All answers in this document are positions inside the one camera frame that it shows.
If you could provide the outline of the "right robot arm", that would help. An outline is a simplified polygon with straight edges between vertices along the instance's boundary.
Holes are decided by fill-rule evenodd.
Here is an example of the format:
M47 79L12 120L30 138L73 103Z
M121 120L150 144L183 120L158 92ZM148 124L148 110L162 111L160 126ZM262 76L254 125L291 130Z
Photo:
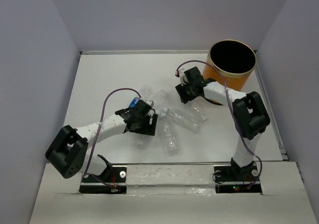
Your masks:
M270 117L257 92L244 93L227 87L225 82L204 79L197 67L185 70L178 68L175 75L180 79L176 91L182 103L198 97L227 106L239 133L237 147L230 165L216 167L213 177L217 184L243 182L257 170L255 153L261 134L270 124Z

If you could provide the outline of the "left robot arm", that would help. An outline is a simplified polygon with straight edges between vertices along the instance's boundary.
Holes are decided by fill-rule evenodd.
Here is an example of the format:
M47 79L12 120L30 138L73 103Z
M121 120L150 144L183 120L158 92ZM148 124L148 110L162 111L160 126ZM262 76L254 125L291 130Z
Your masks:
M158 115L149 114L153 106L153 101L138 100L133 107L118 110L103 121L78 128L66 125L54 138L45 158L65 179L81 173L105 182L112 174L112 164L100 154L87 154L87 150L126 132L154 136Z

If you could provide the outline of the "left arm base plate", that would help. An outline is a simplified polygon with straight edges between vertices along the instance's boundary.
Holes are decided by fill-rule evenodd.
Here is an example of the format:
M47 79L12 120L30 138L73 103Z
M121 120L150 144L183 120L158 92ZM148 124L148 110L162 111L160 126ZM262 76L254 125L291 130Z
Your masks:
M127 166L115 165L107 178L102 179L92 175L82 178L79 192L81 194L125 194L127 191L126 177Z

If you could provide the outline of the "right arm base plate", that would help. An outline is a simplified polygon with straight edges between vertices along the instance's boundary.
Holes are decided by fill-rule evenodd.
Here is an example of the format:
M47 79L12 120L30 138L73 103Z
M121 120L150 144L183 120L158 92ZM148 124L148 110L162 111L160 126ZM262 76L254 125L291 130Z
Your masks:
M253 164L244 170L234 169L233 166L214 166L212 179L216 184L217 194L241 194L241 193L262 193L257 166Z

